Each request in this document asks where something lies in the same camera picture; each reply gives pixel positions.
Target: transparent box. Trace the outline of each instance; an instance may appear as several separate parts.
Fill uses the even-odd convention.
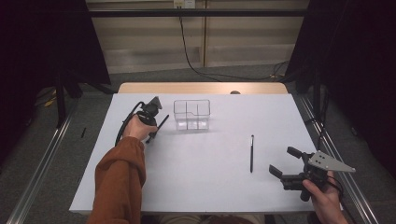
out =
[[[174,101],[174,115],[178,130],[209,129],[210,101]]]

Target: orange sleeve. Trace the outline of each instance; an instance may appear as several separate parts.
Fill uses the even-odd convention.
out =
[[[97,164],[95,199],[88,223],[140,223],[146,181],[144,146],[124,137]]]

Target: power cord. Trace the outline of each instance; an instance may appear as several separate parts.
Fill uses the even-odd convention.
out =
[[[217,82],[221,82],[221,80],[214,78],[212,76],[215,77],[230,77],[230,78],[239,78],[239,79],[244,79],[244,80],[252,80],[252,81],[261,81],[261,80],[265,80],[265,79],[269,79],[269,78],[276,78],[276,73],[278,72],[278,70],[284,65],[289,63],[289,61],[285,61],[283,63],[277,63],[274,65],[274,73],[268,77],[236,77],[236,76],[230,76],[230,75],[224,75],[224,74],[216,74],[216,73],[203,73],[200,71],[197,71],[195,68],[192,67],[191,63],[190,63],[190,59],[189,59],[189,55],[187,53],[187,47],[186,47],[186,39],[184,37],[184,26],[183,26],[183,19],[181,17],[179,17],[179,21],[180,21],[180,28],[181,28],[181,35],[183,38],[183,46],[184,46],[184,53],[186,55],[186,60],[187,60],[187,64],[189,65],[190,69],[192,71],[194,71],[197,75],[201,76],[201,77],[206,77],[206,78],[210,78],[212,80],[215,80]]]

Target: marker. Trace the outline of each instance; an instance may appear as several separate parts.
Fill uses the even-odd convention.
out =
[[[250,140],[250,172],[253,173],[253,140],[254,140],[254,135],[251,135],[251,140]]]

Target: gray floor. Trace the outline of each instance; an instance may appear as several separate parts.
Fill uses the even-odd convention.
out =
[[[200,71],[258,78],[273,74],[274,67],[252,65],[206,68]],[[283,72],[284,68],[279,70],[279,74]],[[222,81],[250,81],[231,77],[217,76],[215,78]],[[120,84],[126,81],[213,81],[196,75],[190,69],[112,75],[111,79],[113,84],[109,88],[113,90],[117,90]],[[87,85],[81,85],[81,88],[84,90],[84,95],[80,99],[74,100],[66,97],[67,105],[76,103],[77,107],[64,139],[45,173],[40,189],[33,203],[30,204],[26,217],[23,218],[24,223],[84,223],[86,221],[86,217],[70,213],[68,208],[73,201],[78,181],[83,175],[100,132],[111,96]],[[300,96],[295,94],[293,83],[287,84],[287,88],[296,98],[296,104],[301,108],[303,119],[308,119],[298,101]],[[49,107],[38,106],[32,124],[3,165],[3,172],[0,176],[0,223],[7,222],[22,196],[50,143],[56,123],[56,104]],[[396,181],[374,159],[364,140],[352,133],[352,125],[333,101],[330,101],[326,127],[344,161],[357,169],[358,172],[353,176],[372,206],[378,222],[394,223],[396,220],[394,212],[396,211]],[[307,125],[307,129],[316,142],[317,135],[312,126]],[[353,208],[353,202],[348,196],[346,196],[346,205],[358,223],[361,223],[358,212]],[[297,224],[306,223],[305,214],[276,216],[277,223],[285,221]]]

